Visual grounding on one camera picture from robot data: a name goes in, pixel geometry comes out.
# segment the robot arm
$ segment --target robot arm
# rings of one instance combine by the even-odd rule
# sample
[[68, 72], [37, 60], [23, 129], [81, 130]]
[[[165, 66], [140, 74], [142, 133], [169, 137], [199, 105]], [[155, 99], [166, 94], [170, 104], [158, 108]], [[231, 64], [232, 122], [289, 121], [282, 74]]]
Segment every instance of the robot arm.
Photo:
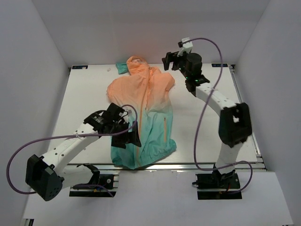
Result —
[[[41, 157], [30, 157], [27, 161], [26, 183], [45, 201], [49, 201], [66, 187], [98, 181], [100, 173], [91, 164], [79, 165], [76, 168], [66, 166], [88, 145], [97, 141], [101, 137], [98, 134], [126, 130], [129, 123], [122, 118], [124, 111], [123, 108], [111, 104], [106, 111], [98, 111], [88, 116], [74, 132], [75, 138], [64, 140]], [[111, 145], [125, 148], [126, 144], [132, 143], [141, 147], [137, 128], [136, 124], [131, 132], [113, 136]]]
[[[178, 52], [168, 52], [162, 59], [164, 69], [169, 69], [173, 62], [172, 70], [180, 70], [185, 77], [187, 90], [195, 97], [206, 101], [213, 85], [202, 75], [202, 57], [197, 53], [191, 53], [192, 42], [182, 39], [179, 42], [181, 48]], [[222, 141], [221, 151], [214, 167], [219, 168], [236, 161], [242, 144], [252, 134], [249, 107], [246, 103], [236, 104], [226, 98], [222, 93], [214, 90], [208, 105], [219, 115], [219, 137]], [[219, 178], [229, 178], [234, 174], [234, 166], [219, 169]]]

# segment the orange and teal jacket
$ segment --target orange and teal jacket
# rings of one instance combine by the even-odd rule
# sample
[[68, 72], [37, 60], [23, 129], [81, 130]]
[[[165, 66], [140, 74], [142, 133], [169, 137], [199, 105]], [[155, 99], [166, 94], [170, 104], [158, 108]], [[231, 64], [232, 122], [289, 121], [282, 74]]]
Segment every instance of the orange and teal jacket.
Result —
[[[129, 104], [138, 112], [138, 133], [142, 147], [127, 144], [126, 149], [111, 147], [111, 159], [116, 165], [135, 169], [152, 164], [176, 150], [170, 138], [173, 109], [168, 92], [174, 85], [170, 73], [161, 73], [156, 67], [137, 56], [127, 60], [130, 75], [115, 79], [108, 87], [111, 102]], [[135, 120], [131, 114], [129, 120]]]

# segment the small white object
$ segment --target small white object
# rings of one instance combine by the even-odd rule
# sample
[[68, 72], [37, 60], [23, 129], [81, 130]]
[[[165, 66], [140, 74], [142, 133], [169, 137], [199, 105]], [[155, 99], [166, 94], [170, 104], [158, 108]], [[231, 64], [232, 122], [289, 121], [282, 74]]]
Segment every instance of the small white object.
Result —
[[[182, 39], [182, 42], [185, 42], [185, 41], [188, 41], [188, 40], [190, 40], [190, 38], [184, 38], [184, 39]], [[190, 53], [192, 51], [192, 47], [193, 47], [193, 45], [192, 45], [191, 41], [183, 44], [183, 47], [178, 52], [177, 57], [182, 56], [184, 52]]]
[[78, 133], [78, 132], [75, 132], [75, 137], [78, 138], [78, 139], [80, 139], [80, 140], [83, 139], [82, 137], [79, 136], [79, 133]]

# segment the white table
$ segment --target white table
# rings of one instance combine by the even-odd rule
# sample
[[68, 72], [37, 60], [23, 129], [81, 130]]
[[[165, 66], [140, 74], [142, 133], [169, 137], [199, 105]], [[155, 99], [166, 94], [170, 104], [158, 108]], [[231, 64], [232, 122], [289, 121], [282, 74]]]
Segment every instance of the white table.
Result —
[[[157, 66], [164, 71], [162, 64], [151, 66]], [[223, 69], [217, 88], [238, 103], [238, 95], [229, 68]], [[211, 64], [203, 65], [203, 74], [212, 83], [215, 83], [219, 71], [220, 68], [213, 68]], [[169, 96], [174, 110], [171, 138], [176, 141], [177, 150], [158, 163], [192, 163], [196, 124], [205, 103], [186, 90], [184, 77], [179, 71], [168, 72], [175, 79], [175, 85], [170, 90]], [[107, 87], [114, 79], [124, 75], [118, 75], [115, 65], [89, 65], [87, 69], [72, 69], [53, 135], [71, 134], [91, 113], [107, 109], [110, 103], [106, 95]], [[221, 147], [218, 124], [219, 117], [210, 107], [207, 108], [198, 136], [198, 162], [208, 163], [217, 160]], [[49, 150], [59, 143], [61, 140], [51, 141]], [[237, 161], [240, 160], [257, 161], [251, 139], [244, 143]], [[112, 164], [111, 138], [102, 137], [71, 161], [71, 163], [86, 162]]]

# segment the purple cable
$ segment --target purple cable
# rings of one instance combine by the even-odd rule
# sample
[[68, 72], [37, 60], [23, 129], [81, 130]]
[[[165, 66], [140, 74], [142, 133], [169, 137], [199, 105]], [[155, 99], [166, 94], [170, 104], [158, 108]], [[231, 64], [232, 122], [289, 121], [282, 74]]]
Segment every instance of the purple cable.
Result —
[[208, 97], [207, 97], [207, 100], [206, 100], [206, 102], [205, 102], [205, 106], [204, 106], [203, 109], [202, 109], [202, 112], [201, 112], [201, 115], [200, 115], [200, 118], [199, 118], [199, 121], [198, 121], [197, 131], [196, 131], [196, 134], [195, 134], [195, 137], [194, 137], [194, 144], [193, 144], [193, 159], [194, 159], [194, 163], [195, 163], [196, 167], [197, 167], [199, 170], [202, 170], [202, 171], [220, 170], [220, 169], [227, 168], [227, 167], [229, 167], [229, 166], [234, 166], [234, 165], [238, 165], [238, 164], [242, 164], [242, 163], [248, 164], [248, 165], [250, 166], [250, 170], [251, 170], [250, 178], [249, 178], [248, 182], [246, 183], [246, 185], [245, 185], [243, 188], [241, 188], [241, 189], [239, 189], [239, 190], [237, 190], [237, 191], [231, 192], [232, 194], [235, 194], [235, 193], [238, 193], [238, 192], [243, 191], [243, 190], [250, 184], [250, 182], [251, 182], [251, 180], [252, 180], [252, 177], [253, 177], [253, 168], [252, 168], [252, 165], [251, 165], [249, 162], [247, 162], [247, 161], [238, 161], [238, 162], [235, 162], [235, 163], [233, 163], [233, 164], [229, 164], [229, 165], [226, 165], [226, 166], [221, 166], [221, 167], [218, 167], [218, 168], [215, 168], [215, 169], [204, 169], [204, 168], [201, 168], [201, 167], [198, 165], [198, 161], [197, 161], [197, 139], [198, 139], [198, 131], [199, 131], [199, 128], [200, 128], [200, 126], [201, 126], [201, 122], [202, 122], [202, 119], [203, 119], [203, 117], [204, 117], [204, 113], [205, 113], [205, 110], [206, 110], [206, 108], [207, 108], [207, 106], [208, 106], [209, 100], [210, 100], [210, 98], [211, 98], [211, 96], [212, 96], [212, 94], [213, 94], [213, 92], [214, 92], [214, 89], [216, 88], [217, 84], [219, 83], [219, 81], [220, 81], [220, 79], [221, 79], [221, 77], [222, 77], [222, 68], [223, 68], [222, 65], [223, 65], [223, 60], [222, 60], [222, 53], [221, 53], [220, 48], [217, 46], [217, 44], [216, 44], [214, 41], [212, 41], [212, 40], [210, 40], [210, 39], [207, 39], [207, 38], [194, 38], [194, 39], [190, 39], [190, 40], [188, 40], [188, 41], [184, 41], [184, 42], [182, 42], [182, 44], [185, 44], [185, 43], [187, 43], [187, 42], [191, 42], [191, 41], [194, 41], [194, 40], [206, 40], [206, 41], [209, 41], [209, 42], [211, 42], [212, 44], [214, 44], [215, 47], [217, 48], [217, 51], [218, 51], [219, 55], [220, 55], [220, 62], [221, 62], [221, 70], [220, 70], [220, 74], [219, 74], [219, 76], [218, 76], [218, 78], [217, 78], [216, 83], [213, 85], [213, 88], [211, 89], [211, 91], [210, 91], [210, 93], [209, 93], [209, 95], [208, 95]]
[[100, 187], [101, 189], [105, 190], [107, 193], [109, 193], [110, 196], [114, 197], [113, 194], [108, 190], [106, 189], [104, 186], [102, 185], [86, 185], [86, 184], [78, 184], [76, 186], [80, 186], [80, 187]]
[[18, 150], [15, 151], [15, 153], [13, 153], [13, 155], [10, 157], [9, 161], [8, 161], [8, 164], [7, 164], [7, 167], [6, 167], [6, 179], [8, 180], [8, 184], [9, 186], [17, 193], [20, 193], [20, 194], [35, 194], [36, 192], [23, 192], [23, 191], [20, 191], [19, 189], [17, 189], [13, 183], [11, 182], [11, 179], [10, 179], [10, 175], [9, 175], [9, 168], [10, 168], [10, 165], [11, 165], [11, 162], [13, 161], [13, 159], [15, 158], [15, 156], [25, 147], [29, 146], [29, 145], [32, 145], [34, 143], [37, 143], [37, 142], [40, 142], [40, 141], [45, 141], [45, 140], [54, 140], [54, 139], [63, 139], [63, 138], [76, 138], [76, 137], [99, 137], [99, 136], [102, 136], [102, 137], [108, 137], [108, 136], [117, 136], [117, 135], [120, 135], [120, 134], [123, 134], [123, 133], [126, 133], [128, 132], [130, 129], [132, 129], [136, 124], [137, 124], [137, 120], [138, 120], [138, 113], [136, 111], [136, 109], [131, 106], [131, 105], [123, 105], [123, 107], [131, 107], [134, 112], [135, 112], [135, 121], [133, 122], [133, 125], [130, 126], [129, 128], [127, 128], [126, 130], [124, 131], [121, 131], [121, 132], [118, 132], [118, 133], [111, 133], [111, 134], [90, 134], [90, 133], [87, 133], [87, 134], [78, 134], [78, 135], [64, 135], [64, 136], [56, 136], [56, 137], [45, 137], [45, 138], [40, 138], [40, 139], [36, 139], [36, 140], [33, 140], [31, 142], [28, 142], [27, 144], [21, 146]]

